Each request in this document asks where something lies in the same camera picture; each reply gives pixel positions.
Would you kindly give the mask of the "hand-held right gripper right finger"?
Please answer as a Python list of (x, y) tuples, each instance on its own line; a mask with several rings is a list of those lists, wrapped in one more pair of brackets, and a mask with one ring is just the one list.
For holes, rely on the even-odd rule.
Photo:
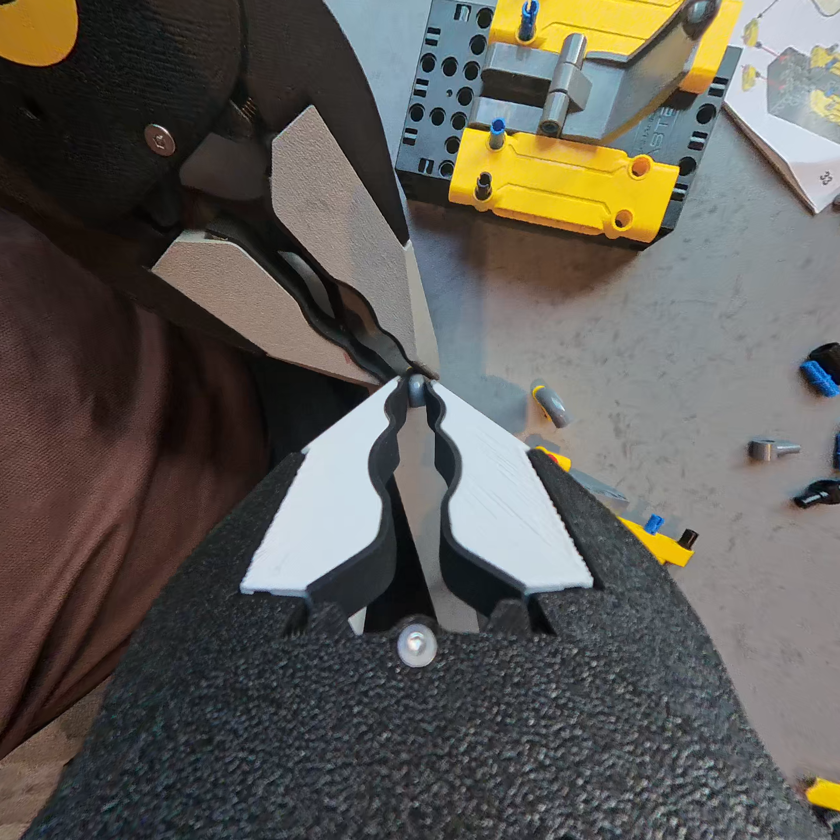
[(425, 407), (447, 487), (439, 551), (447, 588), (486, 618), (502, 601), (591, 589), (531, 449), (438, 383), (427, 384)]

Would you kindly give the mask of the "grey desk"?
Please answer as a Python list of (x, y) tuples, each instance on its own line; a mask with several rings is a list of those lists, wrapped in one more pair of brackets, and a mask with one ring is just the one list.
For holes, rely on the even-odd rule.
[[(789, 779), (838, 781), (838, 399), (800, 362), (838, 340), (838, 214), (810, 215), (724, 113), (675, 231), (635, 253), (404, 202), (444, 384), (656, 513), (668, 567)], [(753, 461), (753, 438), (801, 452)]]

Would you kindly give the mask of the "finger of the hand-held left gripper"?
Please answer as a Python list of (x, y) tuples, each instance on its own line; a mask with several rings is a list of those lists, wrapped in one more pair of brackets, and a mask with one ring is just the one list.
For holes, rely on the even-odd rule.
[(234, 241), (187, 230), (151, 270), (275, 360), (357, 385), (378, 387), (396, 376), (366, 360), (299, 289)]
[(277, 220), (329, 279), (362, 298), (374, 334), (437, 379), (438, 342), (413, 243), (392, 231), (315, 106), (275, 135), (269, 174)]

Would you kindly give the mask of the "black base yellow panel assembly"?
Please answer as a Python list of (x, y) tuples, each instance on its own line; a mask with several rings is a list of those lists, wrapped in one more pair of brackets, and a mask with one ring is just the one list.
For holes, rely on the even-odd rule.
[(432, 2), (406, 197), (645, 249), (673, 231), (740, 55), (741, 2)]

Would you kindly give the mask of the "black pin connector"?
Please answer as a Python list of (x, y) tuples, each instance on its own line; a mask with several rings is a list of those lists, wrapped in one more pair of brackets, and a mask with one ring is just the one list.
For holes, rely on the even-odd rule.
[(818, 479), (793, 497), (799, 509), (839, 505), (839, 479)]

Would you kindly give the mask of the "yellow panel vehicle assembly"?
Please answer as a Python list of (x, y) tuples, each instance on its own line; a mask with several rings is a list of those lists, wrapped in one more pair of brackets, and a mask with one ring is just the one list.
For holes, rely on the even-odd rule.
[[(541, 452), (556, 464), (564, 472), (571, 474), (571, 460), (565, 456), (556, 454), (548, 450), (544, 446), (536, 446), (532, 448), (533, 451)], [(619, 501), (617, 497), (607, 494), (601, 494), (599, 498), (604, 501)], [(630, 521), (618, 515), (617, 512), (612, 511), (618, 521), (620, 521), (646, 549), (656, 558), (660, 564), (673, 564), (681, 568), (685, 567), (694, 555), (694, 546), (698, 539), (697, 532), (691, 529), (683, 531), (678, 540), (663, 534), (660, 529), (663, 524), (663, 519), (652, 515), (645, 525), (640, 525), (634, 521)]]

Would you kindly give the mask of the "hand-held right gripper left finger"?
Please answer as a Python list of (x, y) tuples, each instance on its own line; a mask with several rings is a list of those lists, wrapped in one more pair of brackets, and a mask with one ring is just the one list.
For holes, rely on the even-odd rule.
[(243, 595), (335, 604), (352, 617), (396, 570), (388, 491), (400, 463), (408, 380), (397, 377), (314, 438), (240, 582)]

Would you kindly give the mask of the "small grey pin piece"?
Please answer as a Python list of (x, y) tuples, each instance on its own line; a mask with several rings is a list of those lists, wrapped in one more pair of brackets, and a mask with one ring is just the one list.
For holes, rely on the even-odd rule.
[(800, 444), (769, 437), (754, 437), (749, 441), (747, 449), (749, 458), (760, 463), (769, 463), (788, 455), (797, 455), (802, 451)]

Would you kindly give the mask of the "open instruction booklet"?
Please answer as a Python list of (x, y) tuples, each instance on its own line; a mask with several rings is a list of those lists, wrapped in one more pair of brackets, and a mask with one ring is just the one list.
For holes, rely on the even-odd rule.
[(731, 44), (730, 116), (819, 214), (839, 194), (839, 2), (743, 2)]

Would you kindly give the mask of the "black and blue connector piece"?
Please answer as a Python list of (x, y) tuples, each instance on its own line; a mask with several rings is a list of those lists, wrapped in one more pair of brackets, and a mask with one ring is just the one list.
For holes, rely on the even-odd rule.
[(822, 396), (839, 396), (839, 342), (815, 347), (800, 364), (800, 372), (809, 386)]

